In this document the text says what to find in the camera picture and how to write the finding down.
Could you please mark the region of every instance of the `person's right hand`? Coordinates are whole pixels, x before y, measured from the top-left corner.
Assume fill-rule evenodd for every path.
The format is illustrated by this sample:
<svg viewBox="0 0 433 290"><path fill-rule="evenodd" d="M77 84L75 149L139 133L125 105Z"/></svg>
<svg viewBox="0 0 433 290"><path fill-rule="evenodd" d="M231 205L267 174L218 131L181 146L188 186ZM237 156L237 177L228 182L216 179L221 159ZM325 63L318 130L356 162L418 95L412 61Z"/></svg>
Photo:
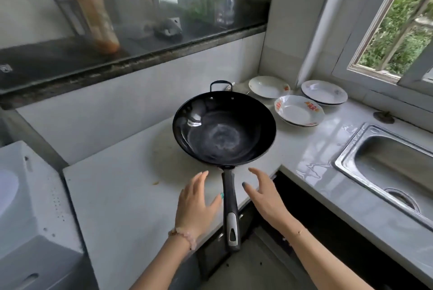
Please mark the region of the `person's right hand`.
<svg viewBox="0 0 433 290"><path fill-rule="evenodd" d="M242 186L245 192L251 198L260 215L281 233L284 224L291 215L278 194L275 184L264 171L257 168L248 168L248 170L257 176L259 190L256 191L251 185L243 182Z"/></svg>

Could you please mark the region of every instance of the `wok handle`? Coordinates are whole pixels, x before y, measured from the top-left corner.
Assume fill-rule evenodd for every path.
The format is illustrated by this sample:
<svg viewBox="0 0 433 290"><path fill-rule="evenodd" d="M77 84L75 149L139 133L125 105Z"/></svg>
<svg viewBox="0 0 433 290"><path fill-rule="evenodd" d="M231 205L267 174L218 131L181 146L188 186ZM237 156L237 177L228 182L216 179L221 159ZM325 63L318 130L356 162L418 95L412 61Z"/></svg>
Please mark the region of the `wok handle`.
<svg viewBox="0 0 433 290"><path fill-rule="evenodd" d="M214 85L214 84L228 84L228 85L230 85L230 88L233 91L233 84L230 83L229 81L227 81L227 80L216 80L212 84L210 84L210 91L209 92L212 92L212 85Z"/></svg>
<svg viewBox="0 0 433 290"><path fill-rule="evenodd" d="M235 252L241 249L241 239L233 169L223 168L222 176L224 189L224 239L226 250L228 252Z"/></svg>

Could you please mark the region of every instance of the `bracelet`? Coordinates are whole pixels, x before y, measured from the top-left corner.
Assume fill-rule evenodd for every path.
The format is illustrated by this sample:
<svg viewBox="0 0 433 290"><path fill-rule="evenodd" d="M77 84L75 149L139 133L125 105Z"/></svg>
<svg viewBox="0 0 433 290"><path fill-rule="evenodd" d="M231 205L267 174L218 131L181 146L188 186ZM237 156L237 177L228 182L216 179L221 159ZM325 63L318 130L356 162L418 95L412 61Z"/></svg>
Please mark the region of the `bracelet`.
<svg viewBox="0 0 433 290"><path fill-rule="evenodd" d="M168 233L168 236L172 236L176 234L179 234L188 240L188 242L190 243L190 250L195 250L197 248L197 241L191 235L191 233L184 231L182 227L175 227Z"/></svg>

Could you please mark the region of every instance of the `white appliance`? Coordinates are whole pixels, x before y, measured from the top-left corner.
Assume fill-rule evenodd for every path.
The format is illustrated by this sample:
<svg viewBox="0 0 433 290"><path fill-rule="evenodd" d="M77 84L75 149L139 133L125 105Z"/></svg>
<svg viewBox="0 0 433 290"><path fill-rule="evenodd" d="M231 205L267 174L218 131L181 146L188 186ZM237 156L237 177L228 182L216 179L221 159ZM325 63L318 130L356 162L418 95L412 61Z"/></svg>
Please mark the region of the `white appliance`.
<svg viewBox="0 0 433 290"><path fill-rule="evenodd" d="M0 289L57 289L82 258L58 173L23 141L0 148Z"/></svg>

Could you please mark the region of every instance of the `plastic bottle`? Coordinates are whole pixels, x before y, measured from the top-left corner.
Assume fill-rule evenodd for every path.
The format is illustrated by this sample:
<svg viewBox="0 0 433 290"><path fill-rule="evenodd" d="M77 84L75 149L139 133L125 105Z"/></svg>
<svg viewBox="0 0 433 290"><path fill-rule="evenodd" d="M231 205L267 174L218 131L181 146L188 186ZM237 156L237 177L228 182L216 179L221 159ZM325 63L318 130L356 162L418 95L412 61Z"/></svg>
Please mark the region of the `plastic bottle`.
<svg viewBox="0 0 433 290"><path fill-rule="evenodd" d="M89 24L97 50L112 54L119 50L120 43L113 29L104 0L77 0Z"/></svg>

